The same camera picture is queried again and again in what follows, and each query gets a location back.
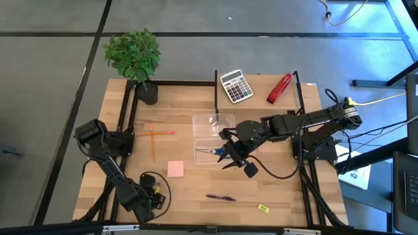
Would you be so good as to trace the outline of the potted green artificial plant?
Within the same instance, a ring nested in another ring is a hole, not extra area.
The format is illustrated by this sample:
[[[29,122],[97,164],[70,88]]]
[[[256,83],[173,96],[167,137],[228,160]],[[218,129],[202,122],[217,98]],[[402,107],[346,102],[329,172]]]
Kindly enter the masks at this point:
[[[119,37],[112,35],[102,48],[107,66],[134,84],[137,99],[147,105],[156,104],[158,86],[151,77],[161,62],[157,37],[144,28]]]

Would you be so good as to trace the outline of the pink sticky note pad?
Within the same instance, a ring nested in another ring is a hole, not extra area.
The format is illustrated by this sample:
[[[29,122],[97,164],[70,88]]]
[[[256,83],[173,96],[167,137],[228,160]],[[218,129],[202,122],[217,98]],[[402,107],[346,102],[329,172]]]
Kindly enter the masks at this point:
[[[184,176],[183,161],[169,161],[167,163],[167,176],[169,178],[179,178]]]

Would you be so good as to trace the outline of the white printed paper sheet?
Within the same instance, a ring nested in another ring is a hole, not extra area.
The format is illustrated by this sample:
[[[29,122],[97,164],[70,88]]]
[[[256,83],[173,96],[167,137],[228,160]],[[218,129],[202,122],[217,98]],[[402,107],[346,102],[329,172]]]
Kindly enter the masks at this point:
[[[347,159],[347,156],[343,156],[343,153],[348,153],[349,149],[340,145],[335,145],[336,153],[338,156],[337,163]],[[359,189],[367,190],[371,173],[371,165],[351,170],[345,174],[339,174],[338,179],[344,183],[348,183]]]

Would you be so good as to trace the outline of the blue handled scissors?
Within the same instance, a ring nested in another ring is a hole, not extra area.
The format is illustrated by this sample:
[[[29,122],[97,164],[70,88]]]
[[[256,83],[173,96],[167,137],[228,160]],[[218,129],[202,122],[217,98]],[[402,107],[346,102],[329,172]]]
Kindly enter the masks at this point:
[[[219,155],[219,156],[222,156],[224,154],[224,148],[196,149],[196,151],[203,152],[203,153],[211,153],[211,154]]]

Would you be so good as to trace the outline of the dark computer monitor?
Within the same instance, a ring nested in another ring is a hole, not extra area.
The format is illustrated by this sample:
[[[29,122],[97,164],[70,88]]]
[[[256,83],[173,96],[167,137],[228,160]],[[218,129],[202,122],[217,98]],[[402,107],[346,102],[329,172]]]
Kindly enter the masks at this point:
[[[406,76],[408,152],[418,156],[418,74]]]

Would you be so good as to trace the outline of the clear plastic pencil case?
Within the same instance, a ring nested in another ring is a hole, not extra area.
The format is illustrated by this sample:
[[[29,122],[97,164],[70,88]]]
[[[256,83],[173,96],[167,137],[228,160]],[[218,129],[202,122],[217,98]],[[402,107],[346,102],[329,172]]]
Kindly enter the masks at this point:
[[[193,124],[193,150],[196,165],[217,164],[219,155],[203,153],[196,149],[222,148],[225,141],[219,136],[224,128],[235,127],[233,114],[206,114],[192,117]]]

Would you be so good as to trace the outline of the purple pen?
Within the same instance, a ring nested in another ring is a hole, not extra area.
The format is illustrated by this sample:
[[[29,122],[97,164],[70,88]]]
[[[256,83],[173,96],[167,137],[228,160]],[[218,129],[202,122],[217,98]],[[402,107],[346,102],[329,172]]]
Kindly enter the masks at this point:
[[[236,202],[236,199],[231,198],[229,196],[205,195],[205,197],[213,198],[213,199],[217,199],[217,200],[225,200],[225,201],[230,201],[230,202]]]

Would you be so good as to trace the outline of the black aluminium table frame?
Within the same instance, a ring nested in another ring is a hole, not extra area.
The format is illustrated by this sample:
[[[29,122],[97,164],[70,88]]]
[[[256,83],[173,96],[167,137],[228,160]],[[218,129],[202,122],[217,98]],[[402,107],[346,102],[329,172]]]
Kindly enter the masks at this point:
[[[310,230],[298,177],[276,183],[260,173],[253,179],[246,179],[235,170],[193,162],[192,117],[218,110],[216,82],[161,80],[157,85],[158,103],[153,106],[140,103],[133,124],[139,129],[153,125],[176,134],[156,140],[155,162],[150,157],[150,142],[143,138],[135,140],[126,172],[137,178],[146,170],[166,172],[169,161],[184,162],[184,176],[169,179],[163,189],[172,199],[165,215],[141,225],[132,213],[119,210],[116,220],[82,222],[81,216],[98,199],[105,186],[105,175],[97,165],[88,164],[72,223],[2,228],[0,235],[79,235],[112,229],[205,232],[207,225],[218,226],[218,233],[300,234]],[[229,196],[236,202],[205,195]],[[259,210],[259,204],[269,207],[269,213]]]

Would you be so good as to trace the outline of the raised wooden shelf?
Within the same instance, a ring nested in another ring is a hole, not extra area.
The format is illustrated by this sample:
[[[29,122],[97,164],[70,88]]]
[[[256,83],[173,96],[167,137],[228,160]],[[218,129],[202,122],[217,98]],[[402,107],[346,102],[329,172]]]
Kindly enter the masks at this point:
[[[279,114],[281,111],[288,110],[297,111],[300,108],[300,101],[298,97],[297,85],[293,75],[290,76],[290,82],[275,100],[273,104],[266,101],[270,92],[284,77],[283,74],[245,74],[244,78],[247,80],[249,87],[253,91],[253,95],[242,101],[233,104],[227,96],[223,86],[221,85],[220,74],[217,76],[217,97],[216,106],[219,112],[228,111],[243,111],[243,110],[261,110]]]

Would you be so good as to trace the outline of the black keyboard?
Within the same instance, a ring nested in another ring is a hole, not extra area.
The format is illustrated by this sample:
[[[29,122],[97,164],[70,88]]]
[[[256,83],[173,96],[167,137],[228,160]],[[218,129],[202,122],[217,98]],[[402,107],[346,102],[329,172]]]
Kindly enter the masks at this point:
[[[404,172],[405,212],[418,221],[418,175]]]

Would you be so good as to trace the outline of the grey desk calculator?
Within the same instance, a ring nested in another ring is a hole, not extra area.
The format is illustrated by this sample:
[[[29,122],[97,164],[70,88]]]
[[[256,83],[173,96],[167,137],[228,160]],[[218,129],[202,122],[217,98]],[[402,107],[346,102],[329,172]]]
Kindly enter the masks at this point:
[[[244,73],[240,69],[222,75],[220,82],[233,104],[242,102],[253,96],[253,90],[250,88],[248,81],[244,77]]]

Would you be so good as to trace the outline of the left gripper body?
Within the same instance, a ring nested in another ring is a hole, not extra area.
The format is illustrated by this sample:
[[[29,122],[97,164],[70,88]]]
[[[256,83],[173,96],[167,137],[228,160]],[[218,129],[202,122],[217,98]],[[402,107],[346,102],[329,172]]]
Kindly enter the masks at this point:
[[[144,206],[151,210],[161,210],[166,200],[166,196],[156,191],[153,187],[145,187],[146,192]]]

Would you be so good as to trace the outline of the red stapler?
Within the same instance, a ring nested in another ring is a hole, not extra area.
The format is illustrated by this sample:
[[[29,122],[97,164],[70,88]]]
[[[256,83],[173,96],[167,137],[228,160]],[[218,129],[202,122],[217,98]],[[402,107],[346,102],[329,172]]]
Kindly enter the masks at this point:
[[[273,88],[273,90],[269,93],[268,97],[266,98],[266,101],[269,102],[270,104],[274,104],[275,101],[278,99],[278,97],[287,88],[291,79],[292,79],[291,74],[289,74],[289,73],[285,74],[282,77],[282,79],[276,84],[276,86]]]

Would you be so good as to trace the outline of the black metal stand frame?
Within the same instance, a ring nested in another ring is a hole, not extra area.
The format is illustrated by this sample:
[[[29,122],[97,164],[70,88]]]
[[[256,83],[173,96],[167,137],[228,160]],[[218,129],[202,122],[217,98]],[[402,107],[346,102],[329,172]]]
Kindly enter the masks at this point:
[[[402,6],[407,12],[407,18],[411,20],[414,25],[414,29],[418,31],[418,7],[415,6],[415,0],[399,0]],[[372,88],[395,88],[403,89],[406,86],[406,76],[409,73],[418,69],[418,53],[414,50],[412,43],[410,42],[410,37],[406,33],[405,29],[402,26],[399,17],[396,15],[393,7],[391,6],[389,0],[386,0],[385,6],[389,11],[389,14],[393,18],[393,22],[398,29],[398,32],[401,34],[401,39],[405,44],[410,56],[413,59],[413,63],[409,65],[406,69],[399,72],[397,75],[391,79],[385,80],[353,80],[353,87],[372,87]]]

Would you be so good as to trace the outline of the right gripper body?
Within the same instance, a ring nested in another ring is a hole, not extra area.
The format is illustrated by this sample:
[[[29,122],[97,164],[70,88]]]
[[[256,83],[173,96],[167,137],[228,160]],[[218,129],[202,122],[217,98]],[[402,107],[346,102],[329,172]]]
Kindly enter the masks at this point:
[[[265,126],[260,122],[241,122],[235,128],[224,128],[221,139],[227,141],[223,146],[233,148],[230,154],[233,161],[246,160],[265,143]]]

